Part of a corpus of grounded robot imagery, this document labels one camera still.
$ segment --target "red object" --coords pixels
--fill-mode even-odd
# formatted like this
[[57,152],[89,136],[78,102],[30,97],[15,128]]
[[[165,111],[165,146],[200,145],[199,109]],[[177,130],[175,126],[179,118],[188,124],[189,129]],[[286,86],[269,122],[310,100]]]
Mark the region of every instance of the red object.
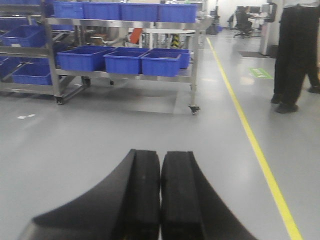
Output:
[[142,33],[142,28],[135,28],[130,36],[130,43],[137,44],[139,42],[140,35]]

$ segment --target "green floor sign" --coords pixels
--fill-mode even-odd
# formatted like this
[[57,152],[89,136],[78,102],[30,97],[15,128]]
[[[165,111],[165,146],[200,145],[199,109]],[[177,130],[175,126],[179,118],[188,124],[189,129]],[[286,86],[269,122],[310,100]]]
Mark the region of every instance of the green floor sign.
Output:
[[249,68],[250,72],[258,79],[274,79],[263,68]]

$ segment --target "seated person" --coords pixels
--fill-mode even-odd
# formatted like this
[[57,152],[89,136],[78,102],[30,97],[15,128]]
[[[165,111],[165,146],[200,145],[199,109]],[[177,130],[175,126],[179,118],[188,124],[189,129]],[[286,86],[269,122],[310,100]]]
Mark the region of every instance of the seated person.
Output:
[[251,26],[252,26],[252,22],[248,20],[251,17],[251,15],[248,14],[249,11],[250,11],[249,6],[246,6],[246,7],[243,7],[240,9],[241,19],[239,19],[239,21],[245,25],[246,32],[249,32],[251,30]]

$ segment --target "yellow floor line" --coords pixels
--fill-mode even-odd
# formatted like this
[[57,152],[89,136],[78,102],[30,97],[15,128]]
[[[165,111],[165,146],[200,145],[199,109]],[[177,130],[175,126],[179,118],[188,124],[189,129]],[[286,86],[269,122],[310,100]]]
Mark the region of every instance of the yellow floor line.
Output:
[[210,45],[210,48],[212,50],[212,53],[213,53],[213,56],[218,64],[218,67],[220,69],[220,72],[221,72],[221,75],[223,77],[223,80],[224,80],[224,83],[226,85],[226,88],[228,89],[228,92],[232,98],[232,101],[234,103],[234,106],[236,108],[236,111],[240,117],[240,120],[241,120],[241,123],[243,125],[243,128],[246,132],[246,135],[251,143],[251,146],[254,150],[254,153],[260,163],[260,166],[261,166],[261,169],[262,169],[262,172],[264,174],[264,177],[266,179],[266,182],[270,188],[270,191],[273,195],[273,198],[274,198],[274,201],[278,207],[278,210],[281,214],[281,217],[282,217],[282,220],[284,222],[284,225],[286,227],[286,230],[291,238],[291,240],[303,240],[298,228],[297,228],[297,225],[295,223],[295,220],[294,218],[292,217],[291,213],[290,213],[290,210],[288,208],[288,205],[285,201],[285,198],[284,196],[282,195],[280,189],[279,189],[279,186],[276,182],[276,179],[274,177],[274,175],[272,174],[271,170],[270,170],[270,167],[267,163],[267,160],[265,158],[265,155],[264,153],[262,152],[261,150],[261,147],[255,137],[255,134],[254,132],[252,131],[249,123],[248,123],[248,120],[247,120],[247,117],[236,97],[236,94],[228,80],[228,77],[226,75],[226,72],[224,70],[224,68],[222,67],[222,64],[218,58],[218,55],[214,49],[214,47],[212,46],[209,38],[207,38],[207,41]]

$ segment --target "machine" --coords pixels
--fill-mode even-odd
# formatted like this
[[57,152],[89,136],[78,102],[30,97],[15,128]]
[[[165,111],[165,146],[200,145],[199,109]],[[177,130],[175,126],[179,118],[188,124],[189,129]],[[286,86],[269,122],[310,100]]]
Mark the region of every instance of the machine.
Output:
[[282,0],[267,0],[268,7],[263,5],[263,10],[267,12],[267,17],[262,25],[261,41],[259,53],[270,55],[272,46],[278,45],[280,19],[283,9]]

